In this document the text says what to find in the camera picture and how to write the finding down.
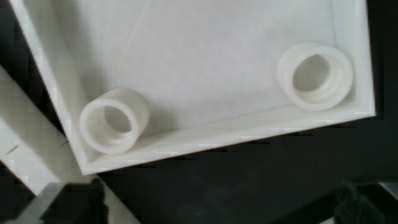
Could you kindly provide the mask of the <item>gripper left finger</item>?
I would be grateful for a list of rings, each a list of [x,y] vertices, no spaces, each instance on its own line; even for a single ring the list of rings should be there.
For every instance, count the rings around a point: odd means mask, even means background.
[[[98,179],[64,185],[39,221],[43,224],[109,224],[105,186]]]

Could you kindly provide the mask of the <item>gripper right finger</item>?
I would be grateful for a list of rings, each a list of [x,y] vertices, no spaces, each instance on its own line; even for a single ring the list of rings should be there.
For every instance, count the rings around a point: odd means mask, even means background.
[[[336,198],[336,224],[398,224],[398,182],[349,184]]]

